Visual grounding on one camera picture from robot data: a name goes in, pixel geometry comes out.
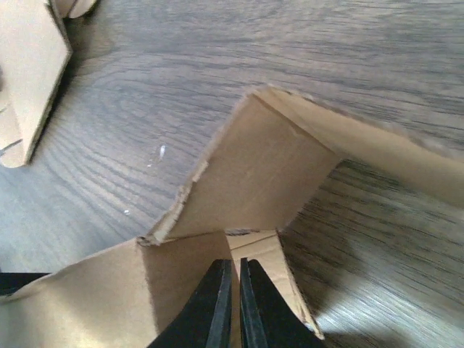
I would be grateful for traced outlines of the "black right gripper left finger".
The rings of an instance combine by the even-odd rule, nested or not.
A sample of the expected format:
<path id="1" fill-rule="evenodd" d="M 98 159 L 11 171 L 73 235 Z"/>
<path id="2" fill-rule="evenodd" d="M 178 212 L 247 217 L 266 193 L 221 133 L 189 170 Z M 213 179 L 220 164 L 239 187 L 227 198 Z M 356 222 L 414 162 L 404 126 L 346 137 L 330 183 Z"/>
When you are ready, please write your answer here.
<path id="1" fill-rule="evenodd" d="M 231 303 L 231 261 L 215 260 L 179 315 L 149 346 L 229 347 Z"/>

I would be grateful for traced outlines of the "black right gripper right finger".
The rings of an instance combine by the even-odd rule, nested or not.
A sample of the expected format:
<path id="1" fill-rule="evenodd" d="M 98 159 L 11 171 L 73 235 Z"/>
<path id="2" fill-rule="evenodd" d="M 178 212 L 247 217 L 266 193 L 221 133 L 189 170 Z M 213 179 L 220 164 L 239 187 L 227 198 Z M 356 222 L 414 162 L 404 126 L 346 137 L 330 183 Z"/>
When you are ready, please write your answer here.
<path id="1" fill-rule="evenodd" d="M 240 321 L 243 347 L 325 346 L 292 312 L 257 260 L 240 261 Z"/>

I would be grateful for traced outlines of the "cardboard box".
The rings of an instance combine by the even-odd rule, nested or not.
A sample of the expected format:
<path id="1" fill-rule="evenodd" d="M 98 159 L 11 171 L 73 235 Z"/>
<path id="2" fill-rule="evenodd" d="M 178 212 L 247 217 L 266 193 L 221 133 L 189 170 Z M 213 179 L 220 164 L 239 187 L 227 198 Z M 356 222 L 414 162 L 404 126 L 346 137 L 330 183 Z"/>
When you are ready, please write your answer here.
<path id="1" fill-rule="evenodd" d="M 242 258 L 261 264 L 292 312 L 323 341 L 277 232 L 347 158 L 463 205 L 461 159 L 313 99 L 260 89 L 240 103 L 147 235 L 53 274 L 2 274 L 1 345 L 150 347 L 211 264 L 230 260 L 229 347 L 243 347 Z"/>

